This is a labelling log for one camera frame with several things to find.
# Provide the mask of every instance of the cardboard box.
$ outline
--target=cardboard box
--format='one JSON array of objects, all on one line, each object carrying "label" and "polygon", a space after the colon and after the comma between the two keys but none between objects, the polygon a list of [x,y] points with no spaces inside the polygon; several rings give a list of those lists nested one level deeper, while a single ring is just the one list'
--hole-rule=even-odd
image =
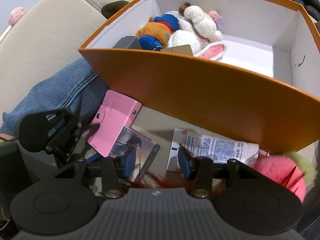
[{"label": "cardboard box", "polygon": [[175,53],[180,55],[192,56],[192,50],[190,45],[182,45],[173,48],[161,49],[161,52]]},{"label": "cardboard box", "polygon": [[[111,49],[150,16],[184,2],[216,10],[228,50],[221,62]],[[273,153],[320,138],[320,35],[290,0],[134,0],[79,48],[111,89],[144,106]]]}]

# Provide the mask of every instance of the pink wallet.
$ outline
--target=pink wallet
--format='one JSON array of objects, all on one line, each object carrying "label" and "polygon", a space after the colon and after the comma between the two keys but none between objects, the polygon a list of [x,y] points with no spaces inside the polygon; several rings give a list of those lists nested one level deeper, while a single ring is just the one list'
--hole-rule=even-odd
[{"label": "pink wallet", "polygon": [[100,124],[88,143],[107,157],[124,126],[131,126],[142,104],[113,90],[108,90],[102,105],[92,120]]}]

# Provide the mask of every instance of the plush keychain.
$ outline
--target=plush keychain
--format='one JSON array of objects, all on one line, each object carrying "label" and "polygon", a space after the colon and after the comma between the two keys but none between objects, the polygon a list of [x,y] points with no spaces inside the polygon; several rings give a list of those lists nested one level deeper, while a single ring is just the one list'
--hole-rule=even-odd
[{"label": "plush keychain", "polygon": [[221,31],[222,33],[224,32],[224,24],[223,24],[223,19],[222,17],[214,10],[208,12],[208,15],[211,17],[211,19],[216,23],[217,25],[217,30]]},{"label": "plush keychain", "polygon": [[179,20],[180,29],[194,33],[202,49],[212,42],[222,41],[222,33],[217,30],[216,23],[199,6],[184,3],[179,13],[184,16]]},{"label": "plush keychain", "polygon": [[193,56],[209,60],[221,59],[227,50],[227,45],[221,41],[209,43],[202,49],[198,37],[194,33],[184,30],[177,30],[173,33],[168,41],[167,47],[172,48],[188,44],[191,47]]},{"label": "plush keychain", "polygon": [[265,151],[259,150],[258,158],[253,159],[247,165],[286,187],[303,202],[306,195],[304,177],[307,171],[301,170],[291,158],[284,155],[270,155]]},{"label": "plush keychain", "polygon": [[164,14],[161,17],[150,17],[149,22],[137,31],[136,36],[143,49],[160,51],[167,47],[172,33],[178,29],[178,19],[171,14]]},{"label": "plush keychain", "polygon": [[4,33],[0,36],[0,43],[7,36],[9,31],[16,25],[16,23],[26,14],[27,10],[23,7],[17,7],[13,9],[13,11],[9,15],[8,24],[9,27],[4,31]]},{"label": "plush keychain", "polygon": [[305,173],[303,179],[307,186],[313,182],[317,172],[311,163],[309,163],[303,156],[299,155],[297,152],[286,153],[284,154],[284,156],[292,159],[297,164],[299,169],[303,173]]}]

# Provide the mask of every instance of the beige sofa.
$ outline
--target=beige sofa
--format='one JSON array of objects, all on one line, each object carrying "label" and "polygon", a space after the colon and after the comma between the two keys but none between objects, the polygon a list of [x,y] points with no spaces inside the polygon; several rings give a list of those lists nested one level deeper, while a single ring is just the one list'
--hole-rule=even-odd
[{"label": "beige sofa", "polygon": [[[10,112],[36,83],[80,57],[77,48],[106,20],[100,13],[102,6],[114,1],[117,0],[41,0],[15,25],[0,44],[0,125],[2,112]],[[161,145],[151,167],[159,175],[166,172],[174,128],[215,135],[145,107],[133,128]],[[301,151],[314,164],[317,153],[317,143]],[[318,197],[316,192],[314,187],[306,205]]]}]

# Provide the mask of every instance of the blue jeans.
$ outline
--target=blue jeans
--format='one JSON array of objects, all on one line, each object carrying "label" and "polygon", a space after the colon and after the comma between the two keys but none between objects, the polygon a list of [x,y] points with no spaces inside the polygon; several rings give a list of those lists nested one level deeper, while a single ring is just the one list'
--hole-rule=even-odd
[{"label": "blue jeans", "polygon": [[109,87],[81,57],[52,77],[36,84],[11,113],[3,113],[0,134],[19,136],[19,124],[31,113],[70,107],[80,109],[80,121],[98,111]]}]

